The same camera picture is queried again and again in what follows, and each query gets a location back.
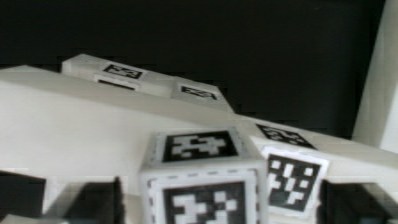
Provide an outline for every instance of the black square pattern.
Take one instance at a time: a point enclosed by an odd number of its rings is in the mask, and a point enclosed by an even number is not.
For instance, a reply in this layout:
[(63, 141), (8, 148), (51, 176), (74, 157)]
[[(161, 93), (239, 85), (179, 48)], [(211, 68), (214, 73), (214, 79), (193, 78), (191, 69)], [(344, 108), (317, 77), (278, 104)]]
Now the black square pattern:
[(180, 86), (180, 92), (193, 95), (193, 96), (198, 96), (200, 98), (205, 98), (205, 99), (211, 99), (211, 100), (216, 100), (216, 97), (214, 97), (214, 94), (198, 90), (198, 89), (193, 89), (191, 87), (188, 86)]
[(301, 138), (298, 133), (291, 131), (283, 131), (276, 128), (271, 128), (268, 126), (257, 125), (257, 128), (266, 136), (268, 139), (283, 142), (291, 145), (301, 146), (305, 148), (315, 149), (307, 140)]
[(244, 224), (244, 184), (163, 190), (164, 224)]
[(115, 74), (115, 75), (125, 76), (132, 79), (138, 79), (140, 76), (141, 76), (140, 71), (134, 71), (129, 68), (122, 68), (120, 66), (116, 66), (113, 64), (108, 65), (108, 67), (102, 69), (102, 71)]
[(230, 156), (237, 156), (237, 151), (227, 131), (166, 136), (163, 162)]
[(269, 154), (269, 206), (303, 212), (317, 179), (319, 164)]

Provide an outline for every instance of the cube face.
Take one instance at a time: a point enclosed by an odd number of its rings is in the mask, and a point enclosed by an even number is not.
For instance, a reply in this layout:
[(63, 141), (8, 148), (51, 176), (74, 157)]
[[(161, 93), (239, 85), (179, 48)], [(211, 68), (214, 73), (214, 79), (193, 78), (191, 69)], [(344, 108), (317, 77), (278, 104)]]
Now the cube face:
[(241, 159), (246, 155), (237, 132), (232, 128), (191, 131), (156, 136), (156, 150), (150, 164), (205, 162), (207, 160)]
[(175, 78), (170, 98), (216, 110), (232, 112), (218, 88), (182, 78)]
[(220, 169), (147, 181), (150, 223), (255, 223), (255, 169)]
[(259, 124), (257, 124), (257, 128), (264, 134), (264, 137), (269, 140), (282, 142), (285, 144), (296, 145), (299, 147), (315, 149), (298, 133), (285, 131), (278, 128), (268, 127), (264, 125), (259, 125)]
[(307, 217), (314, 208), (328, 161), (271, 147), (262, 148), (262, 155), (268, 160), (269, 211)]

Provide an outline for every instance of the white block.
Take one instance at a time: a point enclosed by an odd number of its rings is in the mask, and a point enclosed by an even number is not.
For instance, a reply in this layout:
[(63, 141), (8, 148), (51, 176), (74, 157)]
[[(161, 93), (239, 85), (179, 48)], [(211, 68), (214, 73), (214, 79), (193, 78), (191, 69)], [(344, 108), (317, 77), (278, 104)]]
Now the white block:
[(387, 0), (351, 139), (398, 153), (395, 57), (398, 1)]
[(266, 165), (234, 128), (159, 133), (148, 147), (145, 223), (268, 223)]
[[(260, 121), (252, 118), (243, 118), (243, 120), (246, 121), (246, 123), (243, 123), (243, 126), (246, 127), (244, 133), (250, 140), (253, 141), (257, 149), (262, 151), (264, 155), (273, 154), (285, 157), (283, 171), (291, 162), (289, 159), (299, 160), (303, 162), (307, 160), (312, 164), (319, 165), (328, 163), (328, 169), (324, 170), (323, 179), (331, 183), (374, 182), (379, 185), (379, 188), (388, 193), (394, 202), (398, 202), (398, 155), (394, 153), (344, 139), (299, 130), (271, 122)], [(260, 131), (257, 125), (269, 127), (268, 129), (262, 129), (264, 132)], [(273, 173), (276, 167), (282, 167), (282, 163), (273, 163), (271, 161), (268, 161), (269, 174)], [(323, 165), (319, 166), (319, 177), (323, 176), (321, 168)], [(305, 177), (305, 174), (310, 174), (312, 172), (308, 170), (305, 171), (303, 169), (296, 169), (296, 171), (303, 173), (301, 177)], [(276, 181), (271, 181), (273, 176), (269, 174), (268, 181), (271, 187), (283, 188), (287, 184), (280, 184), (280, 186), (276, 186)], [(305, 218), (301, 216), (298, 217), (298, 219), (292, 218), (292, 216), (296, 216), (296, 211), (287, 212), (285, 210), (271, 209), (269, 203), (269, 220), (280, 223), (315, 223), (314, 212), (317, 199), (312, 203), (314, 205), (308, 211), (308, 217)]]
[(173, 78), (129, 65), (79, 54), (61, 62), (61, 74), (154, 96), (170, 97)]
[(211, 86), (179, 77), (175, 77), (170, 98), (202, 105), (216, 110), (232, 112), (216, 86)]

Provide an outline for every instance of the dark wall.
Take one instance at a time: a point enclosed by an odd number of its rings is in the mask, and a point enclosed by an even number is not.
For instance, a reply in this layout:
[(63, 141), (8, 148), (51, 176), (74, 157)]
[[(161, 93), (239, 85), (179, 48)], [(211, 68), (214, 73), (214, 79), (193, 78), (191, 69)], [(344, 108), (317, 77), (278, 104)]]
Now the dark wall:
[(236, 113), (349, 137), (383, 0), (1, 1), (0, 66), (79, 53), (218, 85)]

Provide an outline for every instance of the marker cube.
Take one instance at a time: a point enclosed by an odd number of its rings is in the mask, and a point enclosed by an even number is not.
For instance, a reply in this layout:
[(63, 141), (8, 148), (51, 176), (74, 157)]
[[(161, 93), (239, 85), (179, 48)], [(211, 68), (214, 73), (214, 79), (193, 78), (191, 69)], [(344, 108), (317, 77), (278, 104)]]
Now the marker cube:
[(154, 96), (170, 97), (172, 76), (84, 54), (61, 62), (61, 74)]
[(157, 133), (140, 170), (145, 223), (266, 223), (266, 163), (234, 128)]

